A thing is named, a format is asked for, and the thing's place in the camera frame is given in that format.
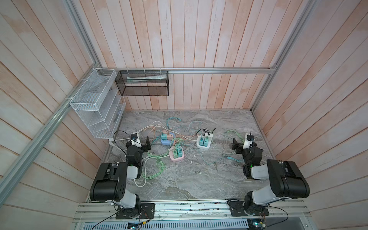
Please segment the pink power strip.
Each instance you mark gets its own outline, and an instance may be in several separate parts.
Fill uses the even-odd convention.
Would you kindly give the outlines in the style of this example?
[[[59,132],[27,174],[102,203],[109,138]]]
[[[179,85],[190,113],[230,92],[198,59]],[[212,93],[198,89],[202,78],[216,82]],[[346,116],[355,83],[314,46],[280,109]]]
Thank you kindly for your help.
[[[178,162],[185,158],[185,153],[182,147],[171,147],[169,150],[169,157],[172,162]]]

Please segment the light green charger plug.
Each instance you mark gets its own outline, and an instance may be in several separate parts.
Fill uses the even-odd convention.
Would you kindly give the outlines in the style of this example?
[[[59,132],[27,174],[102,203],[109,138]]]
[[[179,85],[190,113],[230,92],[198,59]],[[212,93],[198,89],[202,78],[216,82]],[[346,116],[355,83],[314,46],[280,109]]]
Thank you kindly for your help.
[[[177,150],[173,150],[173,151],[172,151],[172,154],[173,154],[173,158],[174,158],[174,159],[177,159],[177,158],[178,158]]]

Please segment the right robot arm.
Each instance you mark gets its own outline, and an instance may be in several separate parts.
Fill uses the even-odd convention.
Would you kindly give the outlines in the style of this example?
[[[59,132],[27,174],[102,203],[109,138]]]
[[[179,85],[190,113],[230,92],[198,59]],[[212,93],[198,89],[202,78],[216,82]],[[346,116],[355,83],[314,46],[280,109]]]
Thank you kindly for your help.
[[[253,135],[249,134],[243,144],[233,139],[232,150],[242,156],[243,174],[248,179],[269,182],[268,186],[247,193],[242,202],[246,215],[261,214],[268,204],[279,200],[309,196],[310,187],[295,162],[268,159],[261,164],[264,150],[254,142]]]

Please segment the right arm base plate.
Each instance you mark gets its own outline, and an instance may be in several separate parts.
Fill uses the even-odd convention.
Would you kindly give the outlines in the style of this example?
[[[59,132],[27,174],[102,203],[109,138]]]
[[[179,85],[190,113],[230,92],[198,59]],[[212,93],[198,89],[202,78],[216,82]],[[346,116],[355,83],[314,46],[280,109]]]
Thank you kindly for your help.
[[[233,217],[269,216],[267,206],[256,205],[252,201],[230,199],[227,201],[227,205]]]

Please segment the teal charger plug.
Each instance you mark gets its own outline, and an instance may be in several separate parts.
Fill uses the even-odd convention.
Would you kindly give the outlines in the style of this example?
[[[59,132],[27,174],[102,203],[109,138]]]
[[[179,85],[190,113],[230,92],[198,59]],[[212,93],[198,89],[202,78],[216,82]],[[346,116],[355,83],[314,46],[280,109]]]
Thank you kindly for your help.
[[[182,149],[182,147],[181,147],[180,144],[176,144],[175,145],[175,150],[177,152],[177,156],[178,157],[182,157],[183,156],[183,149]]]

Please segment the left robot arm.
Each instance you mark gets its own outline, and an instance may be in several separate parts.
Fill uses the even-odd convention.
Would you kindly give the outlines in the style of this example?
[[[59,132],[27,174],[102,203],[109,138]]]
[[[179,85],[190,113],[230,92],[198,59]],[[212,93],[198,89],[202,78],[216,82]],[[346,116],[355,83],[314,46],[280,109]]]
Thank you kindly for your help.
[[[97,171],[90,189],[90,199],[98,202],[112,202],[118,211],[137,218],[142,213],[138,195],[127,189],[128,179],[139,179],[144,164],[143,153],[151,149],[149,139],[144,144],[136,144],[135,140],[128,145],[126,161],[123,163],[102,163]]]

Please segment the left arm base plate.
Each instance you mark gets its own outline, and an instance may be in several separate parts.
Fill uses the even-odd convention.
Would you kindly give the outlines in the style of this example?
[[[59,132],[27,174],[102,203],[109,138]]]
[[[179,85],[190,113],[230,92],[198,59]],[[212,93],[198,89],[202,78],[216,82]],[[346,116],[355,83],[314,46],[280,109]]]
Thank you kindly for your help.
[[[134,208],[118,208],[116,219],[153,219],[155,214],[154,203],[137,204]]]

